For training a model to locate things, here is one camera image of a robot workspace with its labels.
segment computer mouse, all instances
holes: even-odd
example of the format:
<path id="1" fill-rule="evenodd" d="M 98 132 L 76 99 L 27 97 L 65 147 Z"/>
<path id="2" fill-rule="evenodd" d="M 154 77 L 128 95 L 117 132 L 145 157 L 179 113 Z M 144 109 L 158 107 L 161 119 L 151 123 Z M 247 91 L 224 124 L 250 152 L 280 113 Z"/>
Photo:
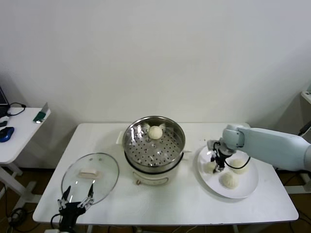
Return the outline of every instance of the computer mouse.
<path id="1" fill-rule="evenodd" d="M 0 130 L 0 142 L 6 142 L 10 140 L 12 134 L 14 132 L 14 127 L 5 127 Z"/>

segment small white desk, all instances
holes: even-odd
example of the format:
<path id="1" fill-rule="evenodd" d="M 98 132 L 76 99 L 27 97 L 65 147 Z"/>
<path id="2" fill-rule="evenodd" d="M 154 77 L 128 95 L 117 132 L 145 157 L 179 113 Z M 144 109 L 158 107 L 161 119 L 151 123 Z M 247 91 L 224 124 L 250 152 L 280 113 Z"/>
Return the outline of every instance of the small white desk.
<path id="1" fill-rule="evenodd" d="M 291 199 L 273 167 L 253 159 L 258 168 L 256 191 L 241 200 L 214 193 L 196 171 L 196 156 L 209 139 L 219 139 L 226 123 L 181 123 L 186 149 L 192 152 L 178 165 L 177 176 L 163 186 L 136 185 L 122 146 L 120 131 L 129 124 L 80 124 L 67 146 L 35 210 L 33 219 L 50 222 L 58 213 L 61 181 L 67 168 L 94 152 L 111 154 L 120 166 L 119 180 L 106 199 L 77 219 L 84 225 L 220 225 L 291 221 L 298 218 Z"/>
<path id="2" fill-rule="evenodd" d="M 18 113 L 22 108 L 10 108 L 9 112 L 12 114 Z M 33 122 L 34 117 L 38 114 L 41 108 L 26 108 L 24 112 L 17 116 L 11 116 L 6 127 L 14 127 L 15 131 L 9 141 L 0 143 L 0 166 L 8 166 L 14 171 L 11 176 L 2 167 L 0 167 L 0 181 L 5 183 L 8 187 L 18 193 L 21 197 L 17 202 L 15 209 L 22 207 L 25 203 L 38 203 L 41 195 L 34 195 L 31 193 L 35 187 L 35 182 L 30 182 L 27 187 L 22 186 L 14 177 L 21 175 L 21 170 L 12 162 L 18 157 L 20 152 L 24 149 L 35 132 L 45 122 L 36 124 Z M 47 112 L 45 119 L 50 115 L 50 110 Z"/>

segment cable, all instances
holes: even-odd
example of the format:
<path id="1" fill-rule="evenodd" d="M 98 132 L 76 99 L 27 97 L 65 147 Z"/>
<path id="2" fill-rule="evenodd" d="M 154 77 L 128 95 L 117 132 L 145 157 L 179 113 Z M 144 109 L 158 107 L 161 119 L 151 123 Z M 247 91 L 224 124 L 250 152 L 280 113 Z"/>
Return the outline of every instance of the cable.
<path id="1" fill-rule="evenodd" d="M 302 213 L 307 219 L 309 219 L 311 221 L 311 217 L 309 217 L 308 215 L 306 215 L 305 213 L 303 213 L 301 210 L 297 209 L 298 212 Z"/>
<path id="2" fill-rule="evenodd" d="M 189 232 L 191 232 L 194 228 L 197 228 L 198 226 L 195 226 L 195 227 L 192 227 L 192 228 L 190 228 L 189 230 L 187 230 L 185 233 L 189 233 Z"/>
<path id="3" fill-rule="evenodd" d="M 7 197 L 7 194 L 6 194 L 6 186 L 4 184 L 4 194 L 5 194 L 5 216 L 8 218 L 9 215 L 8 215 L 8 197 Z"/>
<path id="4" fill-rule="evenodd" d="M 290 229 L 291 229 L 291 232 L 292 232 L 292 233 L 295 233 L 294 230 L 293 230 L 293 226 L 292 226 L 292 223 L 291 223 L 291 222 L 290 222 Z"/>
<path id="5" fill-rule="evenodd" d="M 311 223 L 309 223 L 308 221 L 306 221 L 304 218 L 299 218 L 298 220 L 303 220 L 304 222 L 308 223 L 311 226 Z"/>
<path id="6" fill-rule="evenodd" d="M 55 229 L 55 227 L 53 226 L 53 219 L 56 217 L 56 216 L 59 216 L 60 214 L 55 214 L 53 215 L 53 217 L 51 218 L 51 221 L 50 221 L 50 225 L 52 227 L 52 229 Z"/>
<path id="7" fill-rule="evenodd" d="M 216 145 L 216 144 L 217 144 L 217 145 L 220 145 L 220 142 L 214 142 L 214 145 L 213 145 L 213 150 L 217 152 L 217 150 L 216 150 L 216 148 L 215 148 L 215 145 Z M 230 164 L 228 164 L 226 160 L 224 160 L 224 161 L 225 161 L 225 164 L 226 164 L 228 167 L 230 167 L 230 168 L 233 168 L 233 169 L 242 169 L 243 167 L 245 167 L 245 166 L 248 164 L 248 162 L 250 161 L 250 159 L 251 159 L 251 157 L 248 157 L 246 163 L 245 163 L 243 166 L 241 166 L 241 167 L 233 167 L 233 166 L 231 166 Z"/>
<path id="8" fill-rule="evenodd" d="M 311 223 L 309 223 L 308 221 L 306 221 L 306 220 L 303 219 L 303 218 L 299 218 L 298 220 L 302 220 L 302 221 L 308 223 L 308 224 L 311 226 Z M 293 229 L 292 222 L 290 222 L 290 228 L 291 228 L 291 232 L 292 232 L 292 233 L 295 233 L 295 231 L 294 231 L 294 229 Z"/>
<path id="9" fill-rule="evenodd" d="M 19 104 L 19 105 L 23 108 L 23 110 L 21 110 L 19 113 L 16 113 L 16 114 L 8 113 L 7 115 L 8 115 L 9 117 L 11 117 L 11 116 L 17 116 L 17 115 L 21 114 L 22 112 L 24 112 L 25 109 L 26 109 L 26 105 L 25 105 L 25 104 L 18 103 L 18 102 L 14 102 L 14 103 L 9 104 L 10 107 L 11 107 L 13 104 Z"/>
<path id="10" fill-rule="evenodd" d="M 310 129 L 311 129 L 311 121 L 309 121 L 299 130 L 298 136 L 303 137 Z"/>
<path id="11" fill-rule="evenodd" d="M 227 164 L 228 167 L 233 168 L 233 169 L 242 169 L 243 167 L 245 167 L 248 164 L 250 159 L 251 159 L 251 157 L 248 157 L 248 160 L 246 161 L 246 163 L 241 167 L 233 167 L 233 166 L 229 165 L 226 160 L 225 160 L 225 164 Z"/>
<path id="12" fill-rule="evenodd" d="M 175 230 L 173 230 L 171 233 L 175 233 L 181 226 L 177 227 Z"/>
<path id="13" fill-rule="evenodd" d="M 8 219 L 8 223 L 9 223 L 9 227 L 6 229 L 6 233 L 8 233 L 9 229 L 11 229 L 11 233 L 13 232 L 13 230 L 17 232 L 21 232 L 21 233 L 27 233 L 27 232 L 33 231 L 35 228 L 37 228 L 40 225 L 40 223 L 38 223 L 33 228 L 27 231 L 17 229 L 16 226 L 20 226 L 25 221 L 26 215 L 28 214 L 28 212 L 24 208 L 17 208 L 17 209 L 14 209 L 9 215 L 7 211 L 8 199 L 7 199 L 7 190 L 6 190 L 5 184 L 4 184 L 4 194 L 5 194 L 5 216 Z"/>
<path id="14" fill-rule="evenodd" d="M 292 177 L 290 177 L 290 178 L 287 180 L 287 182 L 284 183 L 283 186 L 287 185 L 287 183 L 288 183 L 289 181 L 291 181 L 296 175 L 297 175 L 297 174 L 294 174 Z"/>

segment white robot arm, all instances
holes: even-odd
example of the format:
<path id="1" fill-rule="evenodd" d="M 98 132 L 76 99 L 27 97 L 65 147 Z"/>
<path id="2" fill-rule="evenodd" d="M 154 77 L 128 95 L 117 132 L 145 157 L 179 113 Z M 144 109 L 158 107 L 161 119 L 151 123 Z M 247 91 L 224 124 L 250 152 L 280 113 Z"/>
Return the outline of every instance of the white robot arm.
<path id="1" fill-rule="evenodd" d="M 209 141 L 207 145 L 210 150 L 217 149 L 223 160 L 241 150 L 285 170 L 311 171 L 311 144 L 298 135 L 228 125 L 219 141 Z M 216 162 L 220 166 L 217 171 L 221 171 L 224 164 Z"/>

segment plate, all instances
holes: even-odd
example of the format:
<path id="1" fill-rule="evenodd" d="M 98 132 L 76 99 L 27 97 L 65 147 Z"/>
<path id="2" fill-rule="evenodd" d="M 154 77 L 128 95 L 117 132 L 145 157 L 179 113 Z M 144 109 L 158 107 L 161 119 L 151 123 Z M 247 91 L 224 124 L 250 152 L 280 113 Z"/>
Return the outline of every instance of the plate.
<path id="1" fill-rule="evenodd" d="M 204 165 L 210 162 L 211 155 L 207 155 L 208 149 L 204 147 L 199 156 L 197 161 L 197 166 L 199 173 L 204 180 L 204 182 L 213 189 L 216 193 L 232 199 L 241 199 L 246 198 L 251 195 L 255 190 L 259 182 L 259 175 L 255 164 L 250 159 L 248 163 L 248 171 L 239 175 L 233 172 L 231 168 L 226 166 L 222 172 L 217 172 L 214 174 L 204 172 Z M 237 151 L 233 154 L 230 158 L 226 159 L 227 162 L 233 159 L 243 159 L 245 162 L 248 159 L 248 155 L 242 151 Z M 225 174 L 226 172 L 230 172 L 236 178 L 239 179 L 239 186 L 235 189 L 228 189 L 224 187 L 220 183 L 220 177 Z"/>

